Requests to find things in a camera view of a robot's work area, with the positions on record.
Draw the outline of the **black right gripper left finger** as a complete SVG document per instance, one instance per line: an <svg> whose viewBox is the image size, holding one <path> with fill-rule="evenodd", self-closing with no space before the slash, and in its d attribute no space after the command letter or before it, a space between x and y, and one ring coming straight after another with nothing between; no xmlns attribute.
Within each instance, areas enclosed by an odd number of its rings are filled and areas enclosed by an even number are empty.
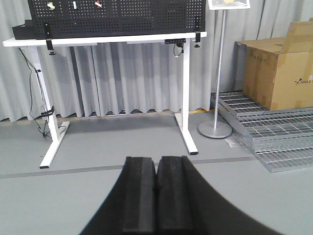
<svg viewBox="0 0 313 235"><path fill-rule="evenodd" d="M109 195L81 234L154 235L155 179L155 165L151 158L127 157Z"/></svg>

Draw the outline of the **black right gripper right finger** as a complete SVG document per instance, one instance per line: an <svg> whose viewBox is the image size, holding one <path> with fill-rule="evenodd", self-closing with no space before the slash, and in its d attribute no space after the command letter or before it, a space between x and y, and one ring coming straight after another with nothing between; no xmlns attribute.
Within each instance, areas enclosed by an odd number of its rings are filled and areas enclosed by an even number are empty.
<svg viewBox="0 0 313 235"><path fill-rule="evenodd" d="M156 218L159 235L278 234L226 200L186 156L158 164Z"/></svg>

